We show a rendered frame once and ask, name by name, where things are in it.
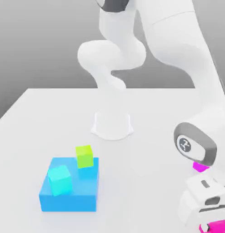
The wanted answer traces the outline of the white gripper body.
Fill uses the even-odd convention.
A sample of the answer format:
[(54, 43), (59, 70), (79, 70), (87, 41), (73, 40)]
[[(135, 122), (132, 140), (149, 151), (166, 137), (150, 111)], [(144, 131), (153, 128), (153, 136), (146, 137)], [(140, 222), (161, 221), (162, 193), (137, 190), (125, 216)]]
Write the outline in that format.
[(221, 196), (211, 197), (200, 203), (190, 191), (185, 190), (180, 198), (178, 216), (188, 228), (225, 220), (225, 203), (221, 202)]

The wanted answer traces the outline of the small lime green cube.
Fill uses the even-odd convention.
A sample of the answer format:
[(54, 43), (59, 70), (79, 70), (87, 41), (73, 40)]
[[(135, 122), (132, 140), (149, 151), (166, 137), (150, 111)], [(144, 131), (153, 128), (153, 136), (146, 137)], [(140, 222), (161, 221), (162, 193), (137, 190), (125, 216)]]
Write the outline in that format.
[(93, 152), (90, 145), (75, 147), (78, 168), (92, 167)]

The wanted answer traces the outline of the small cyan cube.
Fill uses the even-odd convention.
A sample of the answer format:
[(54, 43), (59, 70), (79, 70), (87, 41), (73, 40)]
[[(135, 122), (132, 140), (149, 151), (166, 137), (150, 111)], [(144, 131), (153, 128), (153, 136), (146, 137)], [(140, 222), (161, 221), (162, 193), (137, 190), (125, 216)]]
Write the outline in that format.
[(66, 165), (49, 169), (47, 175), (53, 196), (72, 192), (71, 174)]

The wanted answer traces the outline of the large blue box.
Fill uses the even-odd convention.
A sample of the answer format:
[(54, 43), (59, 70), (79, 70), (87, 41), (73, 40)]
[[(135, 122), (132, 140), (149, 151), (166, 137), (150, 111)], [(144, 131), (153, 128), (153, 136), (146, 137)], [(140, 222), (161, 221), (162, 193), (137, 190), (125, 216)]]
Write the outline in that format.
[(92, 167), (77, 167), (75, 157), (54, 157), (49, 169), (67, 166), (72, 180), (73, 191), (53, 196), (48, 176), (45, 177), (39, 193), (43, 212), (95, 212), (98, 199), (99, 158), (95, 157)]

